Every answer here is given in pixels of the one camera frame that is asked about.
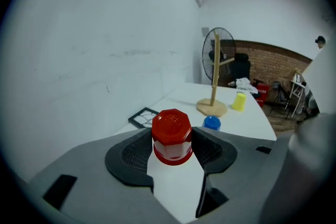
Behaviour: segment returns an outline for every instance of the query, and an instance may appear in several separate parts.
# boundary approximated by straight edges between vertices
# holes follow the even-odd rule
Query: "red plastic cup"
[[[154,153],[164,164],[180,165],[193,154],[191,125],[187,114],[177,110],[162,110],[152,121]]]

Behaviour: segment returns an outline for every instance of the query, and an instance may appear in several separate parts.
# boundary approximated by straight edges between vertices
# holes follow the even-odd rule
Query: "blue cup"
[[[221,128],[220,123],[221,121],[219,120],[219,118],[217,118],[216,116],[208,116],[205,118],[202,127],[206,127],[209,129],[213,129],[216,131],[219,131],[219,129]]]

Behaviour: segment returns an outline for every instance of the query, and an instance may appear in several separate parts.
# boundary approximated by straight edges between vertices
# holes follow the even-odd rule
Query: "brick wall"
[[[293,79],[295,68],[302,73],[312,61],[296,52],[268,44],[241,40],[235,43],[237,52],[249,56],[251,83],[253,79],[259,79],[271,86],[273,81],[280,81],[284,89],[290,91],[290,80]],[[273,101],[276,95],[276,91],[270,90],[266,100]]]

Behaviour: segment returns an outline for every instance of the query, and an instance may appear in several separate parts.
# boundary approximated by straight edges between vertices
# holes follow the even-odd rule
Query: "black square object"
[[[135,127],[141,129],[141,128],[151,128],[152,127],[152,120],[153,118],[158,115],[158,112],[149,109],[144,108],[131,116],[128,119],[128,122],[133,124]]]

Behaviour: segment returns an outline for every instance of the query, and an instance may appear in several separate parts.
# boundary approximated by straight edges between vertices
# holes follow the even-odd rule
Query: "black fan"
[[[236,44],[232,35],[221,27],[212,29],[206,36],[203,43],[202,62],[207,77],[213,82],[214,63],[215,63],[215,34],[220,39],[219,66],[228,63],[227,60],[234,59],[236,54]],[[229,75],[229,66],[226,65],[221,72]]]

